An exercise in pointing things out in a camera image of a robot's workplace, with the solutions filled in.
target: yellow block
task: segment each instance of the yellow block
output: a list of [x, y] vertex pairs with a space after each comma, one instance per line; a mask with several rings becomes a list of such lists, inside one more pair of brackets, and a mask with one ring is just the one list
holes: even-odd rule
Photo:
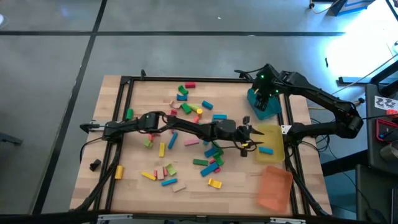
[[221, 184], [223, 184], [221, 181], [213, 180], [212, 178], [209, 179], [209, 185], [212, 186], [212, 187], [220, 189], [221, 188]]
[[201, 115], [203, 114], [203, 110], [201, 108], [197, 109], [197, 114], [198, 114], [198, 117], [201, 118]]
[[123, 170], [124, 170], [124, 167], [123, 167], [123, 166], [121, 166], [121, 165], [118, 165], [118, 166], [117, 166], [117, 168], [116, 168], [116, 173], [115, 173], [115, 175], [114, 175], [114, 178], [115, 178], [116, 180], [121, 180], [121, 179], [122, 179]]
[[151, 180], [156, 180], [156, 177], [155, 177], [154, 175], [150, 175], [150, 174], [148, 174], [147, 172], [142, 171], [142, 172], [141, 172], [141, 175], [143, 175], [144, 177], [148, 177], [148, 178], [150, 178]]
[[159, 157], [164, 157], [164, 147], [165, 147], [164, 143], [161, 143], [159, 145]]

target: small black object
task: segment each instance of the small black object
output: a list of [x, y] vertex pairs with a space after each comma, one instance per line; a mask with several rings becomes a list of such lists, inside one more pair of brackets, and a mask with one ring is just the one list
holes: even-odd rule
[[90, 164], [90, 170], [94, 172], [100, 165], [101, 161], [99, 159], [96, 159], [92, 164]]
[[359, 101], [360, 103], [365, 103], [365, 99], [362, 98], [362, 97], [359, 97], [359, 98], [358, 98], [358, 101]]

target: teal container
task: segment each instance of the teal container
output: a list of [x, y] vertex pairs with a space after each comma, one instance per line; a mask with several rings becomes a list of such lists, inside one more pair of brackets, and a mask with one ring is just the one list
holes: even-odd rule
[[260, 121], [282, 112], [282, 108], [280, 107], [278, 99], [275, 96], [272, 96], [269, 98], [268, 105], [267, 105], [267, 108], [265, 111], [261, 111], [261, 110], [257, 109], [256, 107], [254, 107], [254, 102], [256, 102], [256, 95], [257, 94], [254, 94], [253, 89], [250, 88], [248, 90], [249, 104], [250, 104], [251, 108], [254, 110], [254, 113], [256, 114], [257, 118]]

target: yellow translucent container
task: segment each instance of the yellow translucent container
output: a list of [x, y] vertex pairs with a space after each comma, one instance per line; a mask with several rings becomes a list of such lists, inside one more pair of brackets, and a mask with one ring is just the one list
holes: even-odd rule
[[[253, 134], [253, 141], [261, 141], [257, 145], [256, 160], [264, 163], [277, 163], [285, 160], [284, 140], [282, 137], [282, 128], [279, 125], [261, 124], [254, 128], [264, 135]], [[266, 147], [274, 150], [273, 155], [260, 153], [259, 147]]]

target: black stand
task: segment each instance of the black stand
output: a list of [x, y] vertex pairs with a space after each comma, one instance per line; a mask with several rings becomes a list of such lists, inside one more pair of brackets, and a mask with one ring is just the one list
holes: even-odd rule
[[10, 142], [16, 146], [20, 146], [22, 144], [22, 140], [18, 138], [14, 138], [8, 134], [0, 133], [0, 141], [2, 142]]
[[322, 164], [323, 176], [326, 177], [340, 172], [353, 170], [357, 164], [361, 164], [366, 167], [368, 166], [368, 150], [363, 150]]

